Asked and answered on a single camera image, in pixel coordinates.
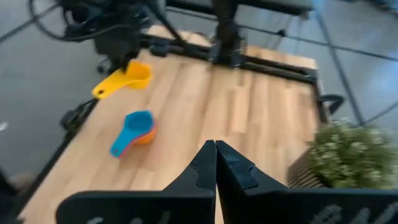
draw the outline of gray floor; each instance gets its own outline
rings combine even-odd
[[[38,0],[45,11],[52,0]],[[25,1],[0,2],[0,166],[9,174],[38,173],[63,138],[58,121],[62,114],[90,98],[102,79],[95,71],[100,56],[93,44],[50,40],[30,26]],[[180,29],[212,34],[213,17],[199,18],[169,12]],[[60,11],[43,21],[55,31],[63,26]],[[292,38],[279,45],[277,37],[259,30],[286,26]],[[326,93],[345,96],[347,103],[333,118],[360,123],[398,100],[398,18],[367,2],[317,1],[309,21],[251,7],[241,7],[238,22],[246,27],[249,43],[290,54],[315,58]],[[5,38],[24,24],[26,28]],[[398,131],[398,109],[372,124]],[[398,143],[398,134],[394,134]]]

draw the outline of black metal frame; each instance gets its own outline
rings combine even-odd
[[[328,95],[328,96],[321,96],[320,90],[318,88],[317,83],[317,73],[316,70],[311,68],[305,67],[298,67],[293,65],[286,65],[283,63],[271,61],[271,60],[264,60],[261,58],[251,57],[248,55],[241,55],[239,49],[234,49],[233,45],[225,44],[225,38],[230,38],[234,33],[230,34],[219,34],[216,36],[218,43],[212,47],[204,47],[201,45],[190,44],[184,41],[178,32],[173,28],[173,26],[167,21],[167,19],[157,10],[156,6],[152,4],[152,1],[142,1],[143,4],[147,4],[151,11],[155,14],[155,16],[163,23],[163,25],[167,28],[167,30],[175,37],[175,40],[165,39],[149,34],[141,34],[140,45],[142,48],[148,48],[151,50],[154,49],[154,43],[166,43],[167,46],[164,46],[167,50],[166,53],[171,54],[178,54],[183,55],[186,57],[197,58],[200,60],[208,60],[218,65],[224,66],[231,66],[232,60],[225,60],[225,57],[236,57],[237,60],[233,61],[232,66],[242,68],[245,70],[251,70],[254,72],[264,73],[266,75],[272,75],[275,77],[285,78],[288,80],[293,80],[296,82],[307,83],[311,85],[313,88],[313,95],[314,100],[316,101],[317,111],[319,115],[319,120],[321,123],[328,122],[328,113],[333,113],[337,110],[338,107],[343,103],[343,98],[336,95]],[[231,15],[234,15],[233,10],[235,10],[235,6],[231,6],[232,12]],[[221,21],[225,15],[218,15],[220,24],[219,26],[226,26],[231,27],[235,26],[233,19],[231,21]],[[222,55],[222,52],[229,53],[227,56]],[[326,101],[332,101],[332,104],[329,107],[329,112],[326,112],[326,108],[324,107],[323,103]],[[97,100],[93,100],[90,104],[87,104],[87,109],[84,110],[84,114],[78,114],[78,122],[79,125],[82,125],[86,117],[90,114],[91,110],[97,104]],[[22,211],[25,207],[26,203],[29,201],[31,196],[33,196],[34,192],[39,188],[42,181],[45,179],[47,174],[51,171],[52,167],[58,161],[59,157],[62,155],[65,148],[68,146],[69,142],[73,139],[74,135],[76,134],[76,130],[72,133],[67,133],[62,145],[57,149],[54,156],[51,158],[49,163],[45,166],[43,171],[40,173],[38,178],[36,179],[35,183],[31,187],[31,189],[25,194],[23,198],[20,198],[19,206],[16,207],[14,211],[14,215],[18,216],[18,214]]]

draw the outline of wooden tabletop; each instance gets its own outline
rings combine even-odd
[[[163,27],[151,34],[169,37]],[[209,45],[198,34],[181,32],[191,43]],[[301,67],[315,61],[249,47],[247,54]],[[143,50],[152,66],[145,90],[123,88],[101,100],[20,214],[26,224],[53,224],[59,203],[85,190],[162,190],[189,164],[207,139],[220,139],[281,183],[306,149],[318,125],[310,85],[248,70]],[[157,135],[117,159],[109,149],[125,115],[151,110]],[[217,203],[216,222],[222,223]]]

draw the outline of plant pot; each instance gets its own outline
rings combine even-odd
[[[290,189],[331,188],[322,176],[313,173],[308,165],[308,150],[297,159],[287,171],[287,183]]]

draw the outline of orange measuring cup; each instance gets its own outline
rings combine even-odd
[[[144,89],[152,79],[152,70],[149,65],[131,60],[126,72],[116,70],[108,78],[98,84],[91,94],[97,99],[104,99],[116,90],[128,86],[134,90]]]

